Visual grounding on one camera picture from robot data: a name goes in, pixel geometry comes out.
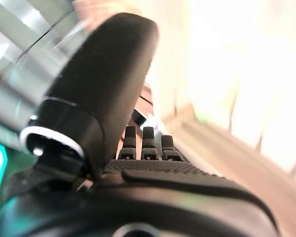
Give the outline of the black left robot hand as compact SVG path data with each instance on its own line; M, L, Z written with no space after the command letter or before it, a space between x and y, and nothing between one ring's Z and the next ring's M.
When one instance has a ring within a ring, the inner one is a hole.
M157 25L119 13L75 52L19 133L35 164L8 181L0 237L278 237L269 208L129 126Z

